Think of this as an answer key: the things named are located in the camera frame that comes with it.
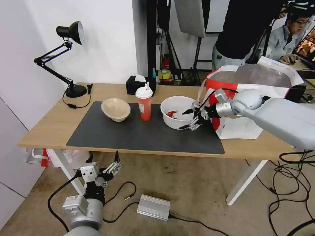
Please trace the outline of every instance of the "red toy crawfish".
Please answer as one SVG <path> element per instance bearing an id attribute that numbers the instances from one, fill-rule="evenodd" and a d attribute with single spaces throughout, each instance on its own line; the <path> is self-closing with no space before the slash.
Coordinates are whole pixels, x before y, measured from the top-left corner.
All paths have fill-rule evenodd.
<path id="1" fill-rule="evenodd" d="M 171 117 L 171 118 L 173 118 L 173 116 L 174 116 L 173 114 L 174 114 L 174 113 L 177 113 L 177 112 L 178 112 L 178 111 L 169 111 L 168 113 L 166 113 L 166 115 L 169 116 L 169 117 Z"/>

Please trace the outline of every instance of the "black desk mat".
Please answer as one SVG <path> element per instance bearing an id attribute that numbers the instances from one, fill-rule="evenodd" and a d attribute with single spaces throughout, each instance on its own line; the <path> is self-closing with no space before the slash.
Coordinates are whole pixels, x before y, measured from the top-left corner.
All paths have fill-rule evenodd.
<path id="1" fill-rule="evenodd" d="M 129 103 L 130 116 L 121 123 L 108 118 L 94 102 L 67 145 L 166 152 L 224 154 L 210 122 L 195 131 L 175 130 L 163 121 L 160 104 L 152 104 L 151 120 L 142 121 L 138 103 Z"/>

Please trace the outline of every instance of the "desk lamp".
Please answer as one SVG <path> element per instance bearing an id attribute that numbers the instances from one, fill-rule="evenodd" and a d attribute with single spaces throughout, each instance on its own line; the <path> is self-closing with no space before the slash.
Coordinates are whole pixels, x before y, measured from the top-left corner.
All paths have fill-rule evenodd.
<path id="1" fill-rule="evenodd" d="M 60 45 L 59 47 L 51 50 L 50 52 L 48 52 L 48 53 L 46 53 L 40 57 L 35 58 L 34 62 L 36 65 L 44 68 L 49 73 L 53 74 L 54 76 L 58 77 L 63 82 L 68 84 L 68 88 L 66 90 L 66 96 L 67 97 L 70 97 L 70 98 L 81 97 L 84 94 L 86 94 L 86 92 L 87 92 L 86 88 L 82 85 L 75 85 L 73 83 L 73 80 L 70 80 L 69 78 L 67 78 L 61 74 L 58 74 L 56 71 L 54 71 L 53 69 L 46 66 L 46 62 L 49 62 L 52 59 L 60 56 L 61 54 L 64 54 L 65 52 L 71 50 L 72 42 L 69 40 L 70 38 L 73 41 L 75 41 L 76 43 L 83 45 L 83 43 L 84 43 L 84 31 L 83 31 L 82 24 L 80 21 L 76 21 L 73 24 L 71 24 L 69 27 L 58 26 L 56 28 L 56 31 L 57 31 L 57 34 L 60 37 L 62 37 L 65 42 L 62 45 Z M 58 49 L 60 49 L 62 47 L 66 47 L 66 49 L 64 51 L 56 54 L 56 55 L 50 55 L 51 53 L 53 53 L 54 51 L 57 51 Z"/>

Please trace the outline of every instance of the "white shirt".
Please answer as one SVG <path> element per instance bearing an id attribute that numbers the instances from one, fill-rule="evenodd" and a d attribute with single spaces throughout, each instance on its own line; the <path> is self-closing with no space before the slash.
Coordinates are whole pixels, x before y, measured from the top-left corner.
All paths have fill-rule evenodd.
<path id="1" fill-rule="evenodd" d="M 273 30 L 270 34 L 266 57 L 278 61 L 282 56 L 291 54 L 300 41 L 300 35 L 293 34 L 291 42 L 286 45 L 289 34 L 290 31 L 285 25 Z M 264 42 L 265 39 L 262 40 L 259 47 L 261 54 L 263 53 Z"/>

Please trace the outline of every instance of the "monitor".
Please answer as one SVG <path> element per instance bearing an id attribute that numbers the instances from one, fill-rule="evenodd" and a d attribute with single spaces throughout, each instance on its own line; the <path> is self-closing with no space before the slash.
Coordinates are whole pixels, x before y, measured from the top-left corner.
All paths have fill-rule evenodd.
<path id="1" fill-rule="evenodd" d="M 293 53 L 299 56 L 310 68 L 315 68 L 315 26 L 299 42 Z"/>

